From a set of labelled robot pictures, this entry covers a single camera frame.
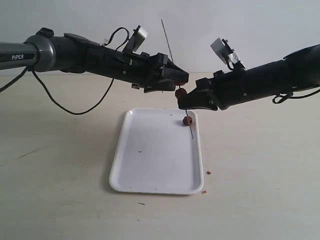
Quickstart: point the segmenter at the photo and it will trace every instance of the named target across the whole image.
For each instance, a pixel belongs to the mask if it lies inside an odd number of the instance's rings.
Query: white plastic tray
[[[180,194],[204,184],[198,118],[179,109],[134,108],[124,118],[109,183],[119,192]]]

